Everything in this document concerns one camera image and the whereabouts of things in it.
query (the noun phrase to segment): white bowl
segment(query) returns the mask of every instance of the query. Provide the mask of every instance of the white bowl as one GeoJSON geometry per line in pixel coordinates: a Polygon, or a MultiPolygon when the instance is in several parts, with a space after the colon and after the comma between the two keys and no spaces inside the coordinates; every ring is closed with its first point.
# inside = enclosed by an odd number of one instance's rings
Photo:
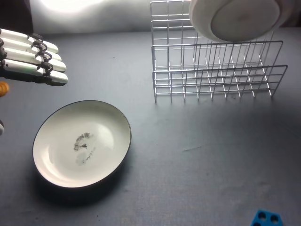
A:
{"type": "Polygon", "coordinates": [[[246,41],[277,29],[293,7],[294,0],[192,0],[189,16],[213,41],[246,41]]]}
{"type": "Polygon", "coordinates": [[[110,175],[131,143],[130,125],[116,107],[101,101],[80,101],[53,113],[40,127],[33,159],[49,182],[84,187],[110,175]]]}

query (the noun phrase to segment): metal wire rack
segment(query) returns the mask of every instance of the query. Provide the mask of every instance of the metal wire rack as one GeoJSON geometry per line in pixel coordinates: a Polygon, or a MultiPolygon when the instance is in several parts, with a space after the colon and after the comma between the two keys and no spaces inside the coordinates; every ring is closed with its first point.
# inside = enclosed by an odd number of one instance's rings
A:
{"type": "Polygon", "coordinates": [[[267,91],[272,97],[287,65],[275,65],[282,41],[273,32],[249,42],[216,43],[189,20],[190,0],[150,3],[153,88],[159,95],[238,94],[267,91]]]}

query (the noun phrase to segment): table surface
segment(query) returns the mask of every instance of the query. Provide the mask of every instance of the table surface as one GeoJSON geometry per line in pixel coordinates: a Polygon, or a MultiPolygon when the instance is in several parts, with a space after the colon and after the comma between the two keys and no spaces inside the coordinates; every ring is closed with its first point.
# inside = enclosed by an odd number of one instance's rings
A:
{"type": "Polygon", "coordinates": [[[288,70],[274,96],[158,97],[149,32],[47,37],[69,83],[6,80],[0,98],[0,225],[242,226],[258,209],[301,225],[301,29],[279,29],[278,64],[288,70]],[[118,183],[99,200],[68,206],[39,195],[32,143],[55,110],[80,100],[120,109],[132,144],[118,183]]]}

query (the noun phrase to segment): blue block with holes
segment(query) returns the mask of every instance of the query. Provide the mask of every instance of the blue block with holes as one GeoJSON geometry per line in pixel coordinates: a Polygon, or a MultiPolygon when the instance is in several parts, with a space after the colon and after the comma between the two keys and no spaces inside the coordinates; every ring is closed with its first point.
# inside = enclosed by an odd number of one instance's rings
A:
{"type": "Polygon", "coordinates": [[[283,226],[283,223],[279,214],[259,210],[251,226],[283,226]]]}

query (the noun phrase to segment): orange object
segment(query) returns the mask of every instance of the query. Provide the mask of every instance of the orange object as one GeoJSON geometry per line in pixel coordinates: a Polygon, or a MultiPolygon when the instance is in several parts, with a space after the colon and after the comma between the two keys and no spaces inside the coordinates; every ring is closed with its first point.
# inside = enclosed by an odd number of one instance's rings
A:
{"type": "Polygon", "coordinates": [[[8,92],[9,92],[9,85],[4,81],[0,81],[0,97],[4,96],[8,92]]]}

